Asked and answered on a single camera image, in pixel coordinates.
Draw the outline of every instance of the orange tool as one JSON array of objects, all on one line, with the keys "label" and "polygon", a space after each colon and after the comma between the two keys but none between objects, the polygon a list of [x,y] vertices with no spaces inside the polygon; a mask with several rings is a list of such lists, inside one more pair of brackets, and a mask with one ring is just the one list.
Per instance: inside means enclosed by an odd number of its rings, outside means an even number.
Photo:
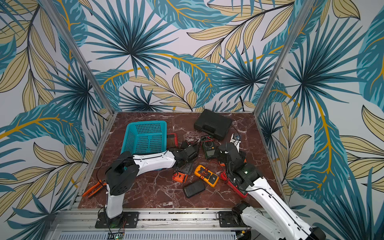
[{"label": "orange tool", "polygon": [[88,198],[91,198],[95,193],[97,193],[100,189],[103,188],[103,186],[106,186],[107,184],[104,182],[102,183],[102,181],[99,181],[97,182],[94,186],[90,187],[87,191],[85,191],[85,193],[83,193],[83,197],[87,196],[90,192],[92,192],[92,190],[94,190],[95,188],[97,188],[98,186],[100,186],[98,189],[96,189],[95,191],[93,191],[89,196]]}]

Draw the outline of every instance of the digital multimeter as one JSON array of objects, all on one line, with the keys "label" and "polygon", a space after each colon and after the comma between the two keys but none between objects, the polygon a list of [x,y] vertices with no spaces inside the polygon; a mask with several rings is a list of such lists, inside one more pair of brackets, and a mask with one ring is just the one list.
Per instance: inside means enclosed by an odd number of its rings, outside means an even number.
[{"label": "digital multimeter", "polygon": [[216,144],[213,141],[207,141],[203,142],[202,144],[205,159],[214,159],[217,158],[217,155],[215,154],[216,151]]}]

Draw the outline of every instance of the black carrying case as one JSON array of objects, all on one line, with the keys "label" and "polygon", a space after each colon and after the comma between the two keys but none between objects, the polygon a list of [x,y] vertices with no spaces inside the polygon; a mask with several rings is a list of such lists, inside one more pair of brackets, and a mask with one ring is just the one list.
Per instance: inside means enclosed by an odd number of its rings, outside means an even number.
[{"label": "black carrying case", "polygon": [[196,120],[194,128],[212,135],[218,140],[224,140],[233,120],[205,109]]}]

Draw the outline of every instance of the orange multimeter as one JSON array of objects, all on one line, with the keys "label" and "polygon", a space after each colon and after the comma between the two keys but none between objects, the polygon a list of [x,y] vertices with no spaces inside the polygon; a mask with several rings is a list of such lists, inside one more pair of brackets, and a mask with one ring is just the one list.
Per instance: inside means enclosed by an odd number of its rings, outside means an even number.
[{"label": "orange multimeter", "polygon": [[203,165],[197,166],[195,169],[195,175],[208,183],[211,187],[215,187],[218,181],[218,176],[213,172],[207,170]]},{"label": "orange multimeter", "polygon": [[175,172],[172,176],[172,180],[175,182],[185,183],[188,175],[182,172]]}]

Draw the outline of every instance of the black cable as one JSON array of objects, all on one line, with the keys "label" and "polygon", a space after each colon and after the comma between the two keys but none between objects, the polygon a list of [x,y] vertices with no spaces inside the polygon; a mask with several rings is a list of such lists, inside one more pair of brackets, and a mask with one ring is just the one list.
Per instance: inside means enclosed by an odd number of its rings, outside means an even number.
[{"label": "black cable", "polygon": [[259,233],[259,235],[257,235],[253,240],[255,240],[256,238],[258,238],[260,235],[261,235],[261,233]]}]

